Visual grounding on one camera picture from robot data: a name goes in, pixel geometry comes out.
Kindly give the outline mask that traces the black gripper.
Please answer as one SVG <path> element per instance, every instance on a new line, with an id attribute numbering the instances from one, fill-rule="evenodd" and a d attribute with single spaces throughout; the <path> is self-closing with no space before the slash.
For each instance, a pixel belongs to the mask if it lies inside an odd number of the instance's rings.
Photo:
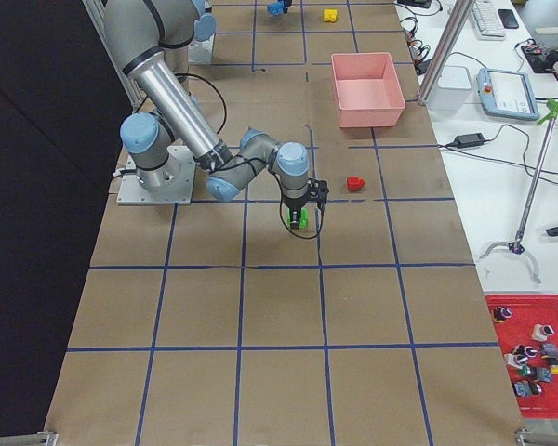
<path id="1" fill-rule="evenodd" d="M 292 0 L 281 0 L 282 9 L 284 12 L 287 12 L 288 9 L 292 6 Z"/>
<path id="2" fill-rule="evenodd" d="M 316 203 L 317 208 L 324 211 L 329 188 L 325 180 L 309 178 L 303 186 L 296 189 L 290 189 L 286 184 L 281 184 L 281 193 L 282 203 L 291 211 L 291 227 L 300 228 L 302 208 L 307 203 Z"/>

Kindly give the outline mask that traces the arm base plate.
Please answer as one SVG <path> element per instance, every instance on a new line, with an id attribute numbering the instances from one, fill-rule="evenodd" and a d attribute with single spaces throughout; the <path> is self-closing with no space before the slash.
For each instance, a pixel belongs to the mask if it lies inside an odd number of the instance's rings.
<path id="1" fill-rule="evenodd" d="M 195 65 L 210 65 L 213 60 L 215 36 L 199 42 L 193 40 L 189 45 L 189 63 Z"/>
<path id="2" fill-rule="evenodd" d="M 183 145 L 170 145 L 166 164 L 154 171 L 140 170 L 130 155 L 121 176 L 120 205 L 189 205 L 193 196 L 195 161 Z"/>

